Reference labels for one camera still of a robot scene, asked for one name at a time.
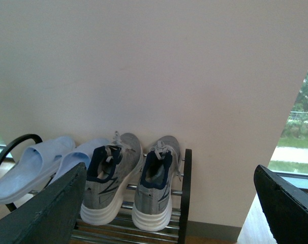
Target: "green grass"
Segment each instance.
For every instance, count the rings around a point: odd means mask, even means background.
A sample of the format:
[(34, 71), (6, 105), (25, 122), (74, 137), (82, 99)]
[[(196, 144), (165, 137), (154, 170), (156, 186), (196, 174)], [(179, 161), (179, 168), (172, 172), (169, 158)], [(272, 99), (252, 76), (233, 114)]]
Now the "green grass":
[(304, 164), (304, 163), (270, 161), (268, 165), (268, 169), (308, 174), (308, 164)]
[(293, 138), (293, 137), (280, 138), (277, 146), (308, 148), (308, 138), (304, 138), (304, 139), (298, 139), (298, 138)]

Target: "shoelace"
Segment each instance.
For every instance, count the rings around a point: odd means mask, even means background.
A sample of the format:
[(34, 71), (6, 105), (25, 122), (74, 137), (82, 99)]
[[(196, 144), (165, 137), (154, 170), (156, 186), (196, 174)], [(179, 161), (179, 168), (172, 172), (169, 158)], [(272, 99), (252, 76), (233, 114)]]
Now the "shoelace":
[[(173, 147), (171, 147), (169, 145), (165, 145), (163, 141), (158, 141), (158, 144), (156, 146), (152, 146), (149, 150), (154, 151), (156, 157), (159, 160), (163, 160), (168, 151), (170, 151), (172, 154), (174, 154), (174, 156), (177, 158), (177, 154), (174, 151)], [(181, 181), (181, 173), (179, 171), (179, 166), (180, 166), (179, 162), (176, 161), (175, 171), (176, 171), (176, 173), (179, 177), (179, 180)]]
[(108, 154), (108, 158), (106, 160), (107, 163), (109, 163), (110, 160), (113, 158), (111, 150), (112, 149), (117, 150), (118, 147), (121, 148), (120, 154), (124, 153), (126, 151), (126, 149), (132, 150), (131, 146), (122, 142), (119, 132), (115, 131), (113, 141), (110, 144), (105, 146), (105, 151)]

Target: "wooden floor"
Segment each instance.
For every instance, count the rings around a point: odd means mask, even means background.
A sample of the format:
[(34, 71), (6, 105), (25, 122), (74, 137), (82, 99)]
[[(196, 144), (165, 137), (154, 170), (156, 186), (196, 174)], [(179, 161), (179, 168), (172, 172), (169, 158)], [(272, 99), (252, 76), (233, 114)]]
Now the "wooden floor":
[[(3, 163), (0, 170), (0, 175), (5, 173), (12, 164)], [(0, 219), (9, 214), (9, 210), (5, 205), (0, 205)], [(260, 202), (258, 197), (255, 197), (255, 200), (251, 206), (247, 219), (244, 223), (238, 242), (229, 242), (225, 240), (215, 240), (200, 238), (195, 236), (187, 236), (187, 244), (274, 244), (276, 241), (270, 233), (266, 217), (262, 212)]]

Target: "window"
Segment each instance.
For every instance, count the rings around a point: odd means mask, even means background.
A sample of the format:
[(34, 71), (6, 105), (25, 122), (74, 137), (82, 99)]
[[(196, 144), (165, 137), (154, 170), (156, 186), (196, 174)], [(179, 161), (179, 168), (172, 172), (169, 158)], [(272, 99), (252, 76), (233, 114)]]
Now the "window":
[(268, 168), (308, 178), (308, 72)]

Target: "light blue slipper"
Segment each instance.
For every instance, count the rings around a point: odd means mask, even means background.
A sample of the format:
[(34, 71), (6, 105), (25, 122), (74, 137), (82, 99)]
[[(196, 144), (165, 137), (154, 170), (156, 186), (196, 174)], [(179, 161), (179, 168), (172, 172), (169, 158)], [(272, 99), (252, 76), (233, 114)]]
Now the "light blue slipper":
[(68, 172), (70, 169), (72, 169), (75, 165), (77, 165), (80, 162), (84, 162), (86, 168), (88, 168), (91, 162), (91, 158), (93, 156), (94, 149), (107, 145), (108, 143), (109, 140), (104, 138), (94, 139), (84, 144), (81, 144), (73, 151), (66, 154), (62, 158), (59, 169), (57, 170), (57, 173), (51, 180), (50, 184), (53, 183), (62, 175), (64, 175), (66, 172)]
[(34, 190), (58, 170), (62, 157), (75, 146), (69, 136), (28, 146), (20, 161), (0, 179), (0, 204), (12, 203)]

